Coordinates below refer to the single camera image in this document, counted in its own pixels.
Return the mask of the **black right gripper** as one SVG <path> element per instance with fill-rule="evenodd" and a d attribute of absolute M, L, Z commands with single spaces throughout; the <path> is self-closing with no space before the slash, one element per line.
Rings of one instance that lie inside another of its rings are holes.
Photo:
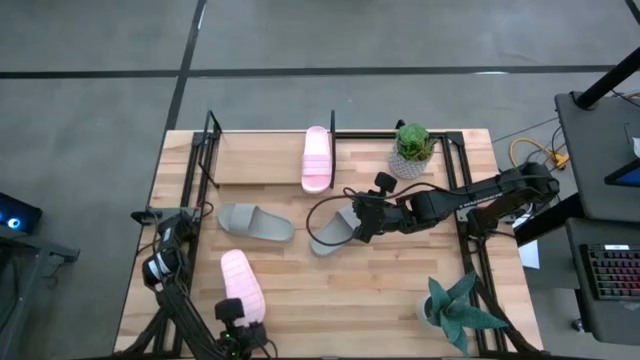
<path fill-rule="evenodd" d="M 403 214 L 397 205 L 373 195 L 356 194 L 350 199 L 354 212 L 364 212 L 366 209 L 366 225 L 361 224 L 356 228 L 357 240 L 369 243 L 374 235 L 400 230 Z"/>

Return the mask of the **grey rubber slide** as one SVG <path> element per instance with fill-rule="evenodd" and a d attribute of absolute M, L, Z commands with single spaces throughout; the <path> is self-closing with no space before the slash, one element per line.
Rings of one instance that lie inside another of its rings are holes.
<path fill-rule="evenodd" d="M 312 253 L 320 257 L 331 255 L 352 239 L 359 225 L 360 220 L 351 205 L 341 208 L 331 221 L 315 234 L 319 242 L 311 240 Z"/>
<path fill-rule="evenodd" d="M 251 203 L 224 204 L 218 211 L 217 219 L 227 233 L 259 240 L 288 242 L 295 232 L 294 225 L 288 219 L 268 213 Z"/>

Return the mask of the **pink rubber slide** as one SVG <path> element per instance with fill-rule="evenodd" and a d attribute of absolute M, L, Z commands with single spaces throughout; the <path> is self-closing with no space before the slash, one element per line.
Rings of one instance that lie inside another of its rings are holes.
<path fill-rule="evenodd" d="M 324 192 L 329 188 L 332 173 L 328 132 L 321 126 L 312 126 L 305 134 L 301 171 L 302 189 L 309 194 Z"/>
<path fill-rule="evenodd" d="M 220 266 L 226 297 L 242 302 L 244 315 L 234 324 L 248 327 L 252 323 L 263 323 L 266 315 L 264 294 L 244 252 L 234 249 L 224 253 Z"/>

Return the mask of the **succulent in triangle-patterned pot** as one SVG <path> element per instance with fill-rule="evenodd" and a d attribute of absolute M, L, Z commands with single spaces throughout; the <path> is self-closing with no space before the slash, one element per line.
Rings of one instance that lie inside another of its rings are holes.
<path fill-rule="evenodd" d="M 397 177 L 405 180 L 418 178 L 434 154 L 437 139 L 419 124 L 408 124 L 398 129 L 389 168 Z"/>

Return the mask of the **teal plant in white pot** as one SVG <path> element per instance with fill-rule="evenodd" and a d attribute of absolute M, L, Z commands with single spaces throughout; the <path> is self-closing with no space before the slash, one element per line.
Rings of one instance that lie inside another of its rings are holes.
<path fill-rule="evenodd" d="M 469 272 L 445 290 L 439 281 L 429 278 L 429 295 L 416 311 L 420 321 L 441 328 L 447 341 L 466 357 L 469 343 L 465 328 L 486 330 L 508 326 L 502 319 L 470 305 L 470 292 L 476 279 L 476 273 Z"/>

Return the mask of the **small black clamp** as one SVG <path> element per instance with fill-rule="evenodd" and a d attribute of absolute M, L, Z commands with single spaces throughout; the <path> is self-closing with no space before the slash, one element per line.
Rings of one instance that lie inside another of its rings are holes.
<path fill-rule="evenodd" d="M 142 211 L 134 211 L 130 217 L 141 226 L 151 226 L 156 224 L 163 216 L 159 209 L 147 208 Z"/>

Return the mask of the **white paper sheet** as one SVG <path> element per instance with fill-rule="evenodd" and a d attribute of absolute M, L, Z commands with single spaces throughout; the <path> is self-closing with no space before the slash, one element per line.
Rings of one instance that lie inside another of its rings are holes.
<path fill-rule="evenodd" d="M 525 268 L 540 269 L 538 241 L 534 240 L 518 247 L 521 264 Z"/>

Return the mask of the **black side stand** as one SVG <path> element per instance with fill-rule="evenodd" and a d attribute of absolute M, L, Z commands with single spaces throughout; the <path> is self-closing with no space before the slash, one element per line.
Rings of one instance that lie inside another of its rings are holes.
<path fill-rule="evenodd" d="M 13 300 L 0 317 L 0 360 L 17 360 L 18 347 L 36 288 L 45 277 L 46 267 L 51 257 L 62 259 L 63 263 L 76 262 L 79 248 L 60 245 L 48 240 L 37 240 L 27 235 L 14 238 L 0 237 L 0 279 L 9 270 L 9 289 Z"/>

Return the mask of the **black keyboard with lit keys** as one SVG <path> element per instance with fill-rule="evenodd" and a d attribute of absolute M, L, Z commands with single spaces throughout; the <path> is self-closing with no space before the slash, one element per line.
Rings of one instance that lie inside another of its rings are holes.
<path fill-rule="evenodd" d="M 594 297 L 600 301 L 640 302 L 640 245 L 580 245 Z"/>

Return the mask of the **grey keyboard desk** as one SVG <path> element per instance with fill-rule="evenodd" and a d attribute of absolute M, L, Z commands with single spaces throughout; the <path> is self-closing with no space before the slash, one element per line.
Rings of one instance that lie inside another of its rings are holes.
<path fill-rule="evenodd" d="M 640 346 L 640 302 L 600 301 L 588 284 L 580 245 L 640 245 L 640 225 L 571 218 L 565 225 L 579 283 L 584 329 L 604 343 Z"/>

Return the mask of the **black device with blue light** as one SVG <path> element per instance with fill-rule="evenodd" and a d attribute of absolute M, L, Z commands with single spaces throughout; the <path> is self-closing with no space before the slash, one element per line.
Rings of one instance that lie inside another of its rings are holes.
<path fill-rule="evenodd" d="M 12 231 L 32 234 L 42 214 L 40 208 L 0 192 L 0 225 Z"/>

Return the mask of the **tablet with blue screen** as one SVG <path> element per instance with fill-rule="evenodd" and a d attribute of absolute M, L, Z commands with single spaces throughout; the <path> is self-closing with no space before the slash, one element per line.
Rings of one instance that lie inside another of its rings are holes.
<path fill-rule="evenodd" d="M 604 178 L 607 185 L 640 188 L 640 158 Z"/>

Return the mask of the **black slanted pole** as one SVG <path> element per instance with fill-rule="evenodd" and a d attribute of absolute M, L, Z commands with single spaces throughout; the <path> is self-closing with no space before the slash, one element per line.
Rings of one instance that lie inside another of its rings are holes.
<path fill-rule="evenodd" d="M 640 46 L 591 85 L 585 92 L 573 95 L 574 104 L 583 110 L 590 110 L 601 98 L 612 92 L 640 69 Z"/>

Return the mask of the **black metal rig frame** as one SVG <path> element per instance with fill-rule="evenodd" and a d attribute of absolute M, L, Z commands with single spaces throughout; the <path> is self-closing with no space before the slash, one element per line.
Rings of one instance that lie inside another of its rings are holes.
<path fill-rule="evenodd" d="M 457 350 L 440 329 L 419 322 L 418 302 L 428 280 L 444 287 L 464 275 L 454 218 L 412 235 L 388 234 L 353 242 L 327 257 L 311 251 L 308 231 L 331 220 L 345 205 L 344 187 L 365 191 L 387 169 L 394 132 L 341 130 L 337 134 L 334 186 L 319 195 L 299 185 L 222 185 L 203 176 L 204 145 L 198 130 L 166 134 L 150 203 L 156 208 L 203 204 L 200 239 L 191 254 L 191 298 L 210 331 L 222 326 L 214 315 L 222 300 L 221 256 L 242 250 L 266 300 L 265 326 L 274 357 L 423 358 L 454 357 Z M 295 226 L 286 243 L 236 237 L 217 223 L 225 203 L 254 203 Z"/>

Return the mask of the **wooden shelf with black frame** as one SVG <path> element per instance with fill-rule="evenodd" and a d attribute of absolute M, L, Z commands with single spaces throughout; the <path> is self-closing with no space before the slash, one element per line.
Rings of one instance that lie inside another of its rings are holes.
<path fill-rule="evenodd" d="M 295 131 L 225 131 L 212 111 L 201 133 L 204 158 L 198 166 L 212 185 L 301 185 L 305 134 Z M 336 115 L 325 128 L 329 135 L 332 176 L 336 172 Z"/>

